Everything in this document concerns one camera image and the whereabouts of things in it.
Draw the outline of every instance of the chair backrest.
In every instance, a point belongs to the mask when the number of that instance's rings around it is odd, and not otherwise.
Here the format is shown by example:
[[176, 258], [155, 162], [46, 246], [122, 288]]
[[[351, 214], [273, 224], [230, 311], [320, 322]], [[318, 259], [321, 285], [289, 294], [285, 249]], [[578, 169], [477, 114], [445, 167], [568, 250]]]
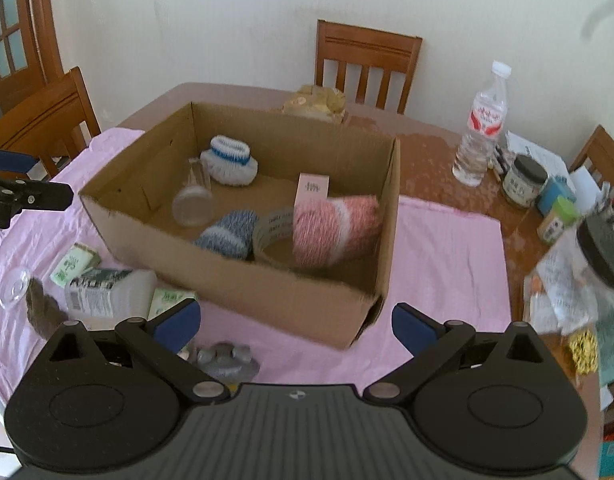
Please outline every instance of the chair backrest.
[[393, 32], [318, 20], [315, 83], [322, 86], [326, 59], [338, 61], [336, 88], [344, 92], [347, 63], [360, 65], [356, 102], [364, 103], [369, 69], [382, 68], [383, 78], [378, 90], [376, 107], [384, 110], [391, 72], [402, 72], [405, 74], [405, 82], [398, 104], [398, 113], [403, 114], [422, 41], [422, 38], [417, 36], [403, 36]]
[[100, 134], [81, 70], [75, 67], [0, 119], [0, 149], [39, 158], [53, 177], [58, 174], [58, 168], [50, 150], [62, 142], [73, 160], [82, 150], [74, 141], [72, 131], [82, 122], [92, 137]]
[[609, 182], [614, 186], [614, 140], [600, 124], [569, 167], [569, 171], [577, 170], [583, 165], [599, 185]]

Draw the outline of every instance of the black jar lid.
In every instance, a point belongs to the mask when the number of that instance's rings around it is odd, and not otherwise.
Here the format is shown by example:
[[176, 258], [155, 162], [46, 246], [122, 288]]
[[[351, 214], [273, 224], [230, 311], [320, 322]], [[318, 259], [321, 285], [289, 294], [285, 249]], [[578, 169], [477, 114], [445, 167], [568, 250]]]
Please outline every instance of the black jar lid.
[[549, 178], [545, 168], [543, 168], [538, 162], [533, 160], [528, 155], [516, 155], [514, 160], [514, 168], [522, 174], [527, 180], [542, 186]]
[[614, 288], [614, 230], [598, 215], [578, 226], [578, 243], [587, 262], [605, 283]]

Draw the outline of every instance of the green lid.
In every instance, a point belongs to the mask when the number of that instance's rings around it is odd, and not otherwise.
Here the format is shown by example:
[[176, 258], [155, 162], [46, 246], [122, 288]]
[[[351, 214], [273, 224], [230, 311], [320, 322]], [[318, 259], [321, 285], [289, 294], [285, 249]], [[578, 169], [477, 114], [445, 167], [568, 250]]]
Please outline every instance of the green lid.
[[571, 200], [560, 195], [555, 199], [551, 208], [556, 212], [559, 218], [565, 223], [565, 226], [570, 226], [578, 220], [580, 213]]

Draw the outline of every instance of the wooden door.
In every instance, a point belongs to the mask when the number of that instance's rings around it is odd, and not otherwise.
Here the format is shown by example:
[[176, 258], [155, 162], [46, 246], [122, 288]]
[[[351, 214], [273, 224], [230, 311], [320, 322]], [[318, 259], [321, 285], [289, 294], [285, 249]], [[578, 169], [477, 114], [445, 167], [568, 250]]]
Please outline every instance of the wooden door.
[[0, 106], [7, 113], [45, 85], [30, 0], [0, 0]]

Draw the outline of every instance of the wooden tabletop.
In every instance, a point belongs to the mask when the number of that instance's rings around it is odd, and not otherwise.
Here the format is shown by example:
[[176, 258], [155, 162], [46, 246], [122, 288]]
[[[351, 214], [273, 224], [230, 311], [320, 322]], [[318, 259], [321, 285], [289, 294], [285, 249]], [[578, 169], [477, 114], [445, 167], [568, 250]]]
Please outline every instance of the wooden tabletop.
[[[158, 97], [121, 124], [123, 128], [148, 130], [183, 105], [212, 102], [260, 110], [280, 110], [290, 93], [279, 90], [206, 83], [185, 83]], [[522, 319], [522, 280], [548, 247], [536, 235], [542, 220], [535, 208], [521, 210], [501, 195], [500, 184], [491, 172], [476, 188], [460, 184], [452, 175], [452, 163], [460, 136], [395, 112], [355, 103], [347, 104], [345, 124], [380, 131], [401, 139], [401, 194], [440, 202], [463, 211], [481, 213], [500, 221], [514, 319]], [[556, 359], [573, 377], [573, 363], [558, 337], [545, 336]], [[602, 438], [602, 412], [597, 374], [583, 379], [579, 392], [588, 413], [588, 427], [573, 469], [584, 479], [597, 479]]]

